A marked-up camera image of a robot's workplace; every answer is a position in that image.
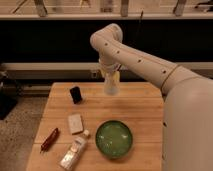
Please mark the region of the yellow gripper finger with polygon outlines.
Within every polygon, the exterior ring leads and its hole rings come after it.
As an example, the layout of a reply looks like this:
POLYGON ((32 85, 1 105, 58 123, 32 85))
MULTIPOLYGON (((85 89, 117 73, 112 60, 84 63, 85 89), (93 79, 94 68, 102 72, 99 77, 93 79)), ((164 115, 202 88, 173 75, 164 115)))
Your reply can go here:
POLYGON ((119 71, 116 71, 113 75, 113 80, 116 81, 116 82, 119 82, 120 81, 120 72, 119 71))

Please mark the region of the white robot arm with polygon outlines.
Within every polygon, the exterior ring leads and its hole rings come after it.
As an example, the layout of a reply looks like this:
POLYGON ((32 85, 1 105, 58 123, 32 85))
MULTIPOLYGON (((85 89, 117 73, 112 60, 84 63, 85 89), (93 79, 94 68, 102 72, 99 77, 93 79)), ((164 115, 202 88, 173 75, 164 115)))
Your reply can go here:
POLYGON ((94 32, 91 46, 107 73, 120 65, 159 89, 164 100, 162 171, 213 171, 213 80, 122 43, 112 23, 94 32))

